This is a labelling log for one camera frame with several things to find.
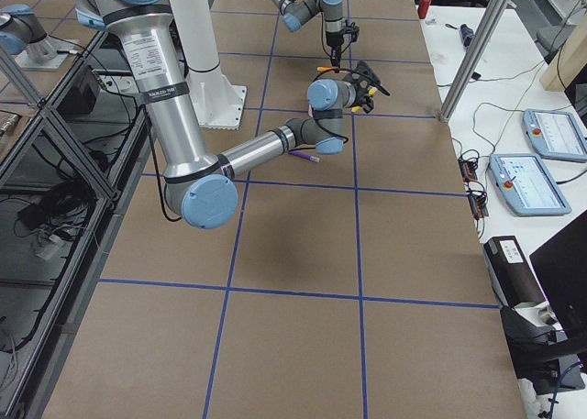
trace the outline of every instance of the marker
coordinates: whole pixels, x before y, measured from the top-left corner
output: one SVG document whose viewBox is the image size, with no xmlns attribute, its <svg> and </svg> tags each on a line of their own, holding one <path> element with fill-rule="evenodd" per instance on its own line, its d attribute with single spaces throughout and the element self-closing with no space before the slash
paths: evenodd
<svg viewBox="0 0 587 419">
<path fill-rule="evenodd" d="M 290 150 L 288 153 L 290 155 L 297 156 L 298 158 L 302 158 L 303 160 L 311 160 L 312 162 L 320 162 L 320 158 L 318 158 L 317 156 L 308 155 L 307 153 L 303 153 L 302 151 Z"/>
</svg>

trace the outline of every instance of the robotic arm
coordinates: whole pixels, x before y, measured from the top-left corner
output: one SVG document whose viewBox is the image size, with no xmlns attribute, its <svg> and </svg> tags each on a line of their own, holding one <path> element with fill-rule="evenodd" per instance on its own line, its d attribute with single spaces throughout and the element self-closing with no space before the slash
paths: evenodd
<svg viewBox="0 0 587 419">
<path fill-rule="evenodd" d="M 35 13 L 23 4 L 0 9 L 0 44 L 11 55 L 27 50 L 28 56 L 36 63 L 44 63 L 57 56 Z"/>
<path fill-rule="evenodd" d="M 349 43 L 357 41 L 359 27 L 355 23 L 349 23 L 342 18 L 343 0 L 272 0 L 282 15 L 283 23 L 291 31 L 295 32 L 308 20 L 323 13 L 324 30 L 326 32 L 327 45 L 330 47 L 330 62 L 332 66 L 340 66 L 340 58 L 343 52 L 342 46 L 346 35 L 349 35 Z"/>
<path fill-rule="evenodd" d="M 84 24 L 104 27 L 120 38 L 167 160 L 166 202 L 192 226 L 215 228 L 233 215 L 238 194 L 231 180 L 238 174 L 303 143 L 315 144 L 323 154 L 340 152 L 345 140 L 342 108 L 370 110 L 367 87 L 379 84 L 372 72 L 359 69 L 342 82 L 315 81 L 308 90 L 314 118 L 290 120 L 215 155 L 206 148 L 176 58 L 169 33 L 172 10 L 165 0 L 78 0 L 78 13 Z"/>
</svg>

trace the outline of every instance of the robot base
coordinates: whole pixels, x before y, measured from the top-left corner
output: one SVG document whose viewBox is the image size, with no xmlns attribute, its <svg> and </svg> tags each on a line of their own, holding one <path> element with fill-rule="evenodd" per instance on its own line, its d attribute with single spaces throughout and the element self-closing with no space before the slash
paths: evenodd
<svg viewBox="0 0 587 419">
<path fill-rule="evenodd" d="M 237 130 L 245 106 L 247 86 L 233 86 L 223 74 L 208 82 L 191 80 L 191 76 L 190 73 L 186 81 L 190 85 L 190 96 L 200 127 Z"/>
<path fill-rule="evenodd" d="M 71 43 L 77 43 L 79 40 L 69 40 Z M 58 50 L 71 50 L 75 47 L 71 43 L 66 43 L 61 40 L 56 39 L 49 39 L 53 47 Z M 70 54 L 66 53 L 58 53 L 57 56 L 53 59 L 47 60 L 44 63 L 38 63 L 33 61 L 29 56 L 27 50 L 23 50 L 20 54 L 15 57 L 15 61 L 17 62 L 20 69 L 24 69 L 27 71 L 47 71 L 47 72 L 55 72 L 57 71 L 63 62 L 70 57 Z"/>
</svg>

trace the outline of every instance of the white table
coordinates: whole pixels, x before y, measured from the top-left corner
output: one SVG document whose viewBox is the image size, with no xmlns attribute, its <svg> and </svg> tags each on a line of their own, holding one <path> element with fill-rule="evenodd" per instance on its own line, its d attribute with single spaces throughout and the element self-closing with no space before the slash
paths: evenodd
<svg viewBox="0 0 587 419">
<path fill-rule="evenodd" d="M 482 8 L 430 7 L 426 20 L 421 23 L 438 85 L 452 82 L 465 55 L 458 30 L 447 28 L 445 24 L 459 27 L 465 23 L 476 30 L 483 11 Z M 504 12 L 476 72 L 481 74 L 482 79 L 496 79 L 513 77 L 520 72 L 530 70 L 535 65 L 537 67 L 513 80 L 476 82 L 468 85 L 449 121 L 452 136 L 462 143 L 464 150 L 477 149 L 481 155 L 491 153 L 491 146 L 472 132 L 473 113 L 481 103 L 489 102 L 506 109 L 519 110 L 558 109 L 570 104 L 565 94 L 546 92 L 542 88 L 539 79 L 547 65 L 539 64 L 543 63 L 543 60 L 532 40 L 535 35 L 536 33 L 528 34 L 514 10 L 508 9 Z M 440 96 L 443 99 L 448 90 L 448 87 L 439 87 Z M 565 108 L 563 111 L 572 112 L 577 117 L 572 107 Z M 484 105 L 477 111 L 475 121 L 477 131 L 493 143 L 498 140 L 505 126 L 503 137 L 496 147 L 497 153 L 533 152 L 522 127 L 521 113 L 512 114 Z M 460 146 L 457 143 L 455 143 L 455 150 L 459 155 Z M 587 174 L 585 174 L 577 181 L 560 186 L 572 207 L 571 214 L 556 217 L 517 217 L 506 207 L 491 177 L 485 177 L 487 162 L 487 158 L 481 158 L 477 170 L 489 195 L 487 206 L 489 217 L 484 219 L 482 243 L 494 236 L 514 235 L 526 256 L 529 256 L 587 209 L 585 198 Z M 546 160 L 546 164 L 557 181 L 572 178 L 585 169 L 585 164 L 573 162 Z M 534 316 L 537 321 L 536 310 L 529 311 L 525 315 L 529 318 Z M 539 398 L 545 407 L 549 406 L 546 400 L 548 396 Z M 557 419 L 584 419 L 587 414 L 587 391 L 561 393 L 558 399 L 560 404 L 555 408 Z"/>
</svg>

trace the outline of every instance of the metal pole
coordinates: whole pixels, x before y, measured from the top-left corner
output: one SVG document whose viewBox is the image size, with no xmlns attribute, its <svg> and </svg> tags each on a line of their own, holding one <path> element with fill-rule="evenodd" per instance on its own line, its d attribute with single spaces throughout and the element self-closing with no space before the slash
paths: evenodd
<svg viewBox="0 0 587 419">
<path fill-rule="evenodd" d="M 438 119 L 440 119 L 440 121 L 448 123 L 450 120 L 450 117 L 452 116 L 462 93 L 465 91 L 467 83 L 475 71 L 475 67 L 479 62 L 487 43 L 491 39 L 492 33 L 499 23 L 508 2 L 509 0 L 490 0 L 481 23 L 477 28 L 475 39 L 471 43 L 469 50 L 465 54 L 465 58 L 460 64 L 457 75 L 450 86 L 449 93 L 447 94 L 438 114 Z"/>
</svg>

